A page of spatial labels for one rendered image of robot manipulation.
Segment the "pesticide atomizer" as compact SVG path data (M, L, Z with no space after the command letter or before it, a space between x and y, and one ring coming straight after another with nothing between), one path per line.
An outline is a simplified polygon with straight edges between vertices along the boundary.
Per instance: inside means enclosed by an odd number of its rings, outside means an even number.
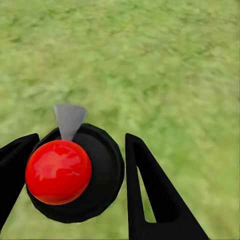
M33 148L25 183L33 205L48 219L82 223L100 216L119 195L125 161L104 129L83 123L88 109L57 103L58 127Z

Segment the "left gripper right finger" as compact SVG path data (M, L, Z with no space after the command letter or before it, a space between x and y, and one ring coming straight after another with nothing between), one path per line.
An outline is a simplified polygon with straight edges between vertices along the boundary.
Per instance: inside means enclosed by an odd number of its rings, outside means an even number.
M144 141L125 134L129 240L210 240ZM156 223L145 220L138 170Z

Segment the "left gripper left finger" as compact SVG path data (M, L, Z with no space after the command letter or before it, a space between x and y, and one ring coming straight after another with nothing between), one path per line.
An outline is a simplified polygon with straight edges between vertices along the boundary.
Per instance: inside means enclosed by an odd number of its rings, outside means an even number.
M0 232L26 184L28 159L39 141L33 133L0 149Z

